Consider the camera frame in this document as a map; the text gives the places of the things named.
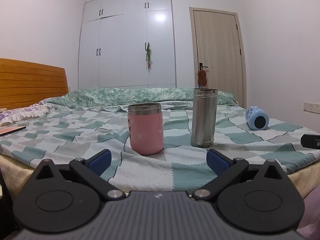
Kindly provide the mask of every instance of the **beige bed skirt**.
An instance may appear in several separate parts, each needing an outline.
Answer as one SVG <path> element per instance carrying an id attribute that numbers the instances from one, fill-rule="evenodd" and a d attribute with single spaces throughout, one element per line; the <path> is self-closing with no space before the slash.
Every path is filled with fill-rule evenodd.
<path id="1" fill-rule="evenodd" d="M 0 155 L 0 167 L 9 192 L 14 199 L 34 169 L 4 155 Z M 303 198 L 306 197 L 311 190 L 320 185 L 320 162 L 290 174 L 289 178 L 300 195 Z"/>

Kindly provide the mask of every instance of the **silver metal tumbler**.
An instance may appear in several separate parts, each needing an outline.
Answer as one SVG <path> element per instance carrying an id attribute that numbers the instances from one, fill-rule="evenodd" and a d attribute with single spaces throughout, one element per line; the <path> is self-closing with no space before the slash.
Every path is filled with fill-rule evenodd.
<path id="1" fill-rule="evenodd" d="M 194 89 L 191 131 L 192 146 L 208 148 L 213 144 L 217 100 L 217 89 Z"/>

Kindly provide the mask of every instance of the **light blue water bottle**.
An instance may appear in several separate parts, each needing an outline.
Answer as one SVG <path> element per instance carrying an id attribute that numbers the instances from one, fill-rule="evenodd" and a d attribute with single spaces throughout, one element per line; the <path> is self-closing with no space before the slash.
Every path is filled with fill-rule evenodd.
<path id="1" fill-rule="evenodd" d="M 250 106 L 245 112 L 245 118 L 251 130 L 266 130 L 269 124 L 268 115 L 257 106 Z"/>

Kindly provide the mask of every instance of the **pink notebook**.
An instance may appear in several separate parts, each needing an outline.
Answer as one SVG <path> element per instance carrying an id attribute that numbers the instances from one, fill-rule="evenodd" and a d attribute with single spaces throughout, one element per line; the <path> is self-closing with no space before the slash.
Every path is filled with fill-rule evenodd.
<path id="1" fill-rule="evenodd" d="M 0 136 L 4 136 L 22 129 L 25 129 L 25 126 L 15 126 L 15 127 L 7 127 L 7 128 L 0 128 Z"/>

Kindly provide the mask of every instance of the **white wardrobe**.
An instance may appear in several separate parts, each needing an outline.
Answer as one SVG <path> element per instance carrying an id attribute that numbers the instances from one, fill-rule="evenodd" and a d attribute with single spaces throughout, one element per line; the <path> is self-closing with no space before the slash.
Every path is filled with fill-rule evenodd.
<path id="1" fill-rule="evenodd" d="M 151 69 L 146 62 L 150 44 Z M 176 87 L 171 0 L 85 4 L 79 89 Z"/>

